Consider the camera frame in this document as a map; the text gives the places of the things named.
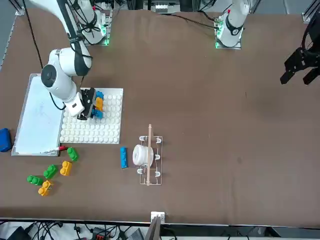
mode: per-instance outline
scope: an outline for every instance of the white cup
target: white cup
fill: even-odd
[[[154,150],[152,147],[150,148],[150,166],[152,165],[154,161]],[[148,147],[143,146],[143,145],[136,145],[133,149],[133,154],[132,154],[132,159],[133,163],[136,166],[141,166],[141,165],[148,165]]]

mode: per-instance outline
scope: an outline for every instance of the red marker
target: red marker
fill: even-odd
[[[58,146],[58,147],[55,147],[55,148],[52,148],[48,151],[43,151],[43,152],[40,152],[40,154],[49,154],[49,153],[52,153],[52,152],[56,152],[56,151],[64,151],[64,150],[67,150],[68,148],[66,146]]]

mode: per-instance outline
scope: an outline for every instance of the white pegboard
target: white pegboard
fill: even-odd
[[[86,121],[63,113],[60,129],[61,143],[119,144],[123,103],[123,88],[96,88],[104,94],[103,118],[95,116]]]

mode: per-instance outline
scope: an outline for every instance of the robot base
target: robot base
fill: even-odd
[[[218,27],[220,30],[223,28],[224,26],[224,20],[223,20],[223,15],[218,17],[218,21],[214,22],[214,26]],[[239,38],[239,42],[233,46],[233,47],[228,47],[223,45],[220,40],[218,39],[218,35],[220,34],[220,30],[215,29],[214,30],[214,35],[215,35],[215,48],[216,49],[241,49],[241,36]]]
[[[101,32],[104,37],[102,38],[101,41],[98,43],[95,43],[94,45],[99,45],[99,46],[108,46],[110,42],[110,34],[111,34],[111,22],[112,22],[112,15],[113,15],[113,10],[106,11],[107,13],[101,13]],[[91,44],[87,41],[83,41],[86,46],[90,46]]]

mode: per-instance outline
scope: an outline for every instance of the blue lego brick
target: blue lego brick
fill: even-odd
[[[102,119],[104,117],[104,114],[101,111],[97,110],[97,109],[92,109],[91,114],[93,116],[96,116],[99,119]]]
[[[120,148],[120,157],[121,157],[121,168],[125,169],[128,167],[127,162],[127,148],[125,146]]]
[[[101,91],[96,91],[95,99],[97,99],[97,98],[104,99],[104,94]]]
[[[8,128],[0,130],[0,152],[6,152],[12,148]]]

